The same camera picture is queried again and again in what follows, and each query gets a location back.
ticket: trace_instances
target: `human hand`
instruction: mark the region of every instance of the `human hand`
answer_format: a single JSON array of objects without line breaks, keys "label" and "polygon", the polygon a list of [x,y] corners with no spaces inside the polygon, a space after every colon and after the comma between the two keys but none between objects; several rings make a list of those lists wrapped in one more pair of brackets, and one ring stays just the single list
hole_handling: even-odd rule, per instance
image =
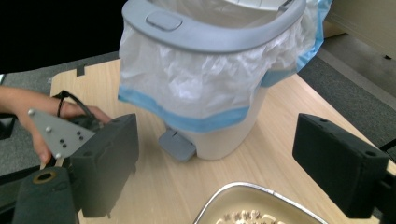
[{"label": "human hand", "polygon": [[[50,149],[29,117],[28,111],[34,108],[56,116],[60,100],[39,92],[4,86],[0,87],[0,95],[2,96],[0,98],[0,112],[12,113],[18,117],[20,124],[32,135],[35,152],[40,160],[47,164],[50,161]],[[97,106],[88,105],[87,107],[103,123],[111,121],[111,118]],[[84,114],[80,106],[63,102],[60,118],[72,119]]]}]

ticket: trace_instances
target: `trash can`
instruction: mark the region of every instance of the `trash can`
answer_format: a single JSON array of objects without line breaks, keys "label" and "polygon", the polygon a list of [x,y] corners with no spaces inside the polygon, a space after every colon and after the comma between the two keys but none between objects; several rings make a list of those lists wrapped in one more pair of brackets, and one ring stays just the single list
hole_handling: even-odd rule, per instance
[{"label": "trash can", "polygon": [[119,100],[163,119],[159,142],[176,159],[227,156],[253,127],[266,90],[315,45],[318,0],[308,2],[129,0]]}]

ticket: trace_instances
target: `table surface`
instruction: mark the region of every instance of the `table surface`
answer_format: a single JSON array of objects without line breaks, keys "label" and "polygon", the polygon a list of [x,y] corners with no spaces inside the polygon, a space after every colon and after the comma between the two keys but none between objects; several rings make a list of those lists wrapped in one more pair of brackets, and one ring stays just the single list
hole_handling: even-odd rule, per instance
[{"label": "table surface", "polygon": [[[192,223],[205,203],[222,186],[245,181],[272,189],[301,204],[329,223],[378,223],[348,219],[293,159],[292,145],[299,113],[332,121],[368,140],[297,75],[271,87],[258,119],[244,142],[218,161],[193,157],[179,162],[163,151],[158,138],[163,121],[148,111],[118,101],[120,61],[85,67],[77,77],[71,70],[55,76],[51,95],[61,90],[75,94],[86,105],[97,105],[110,117],[136,113],[140,157],[112,218],[84,218],[81,223]],[[396,174],[394,164],[389,170]]]}]

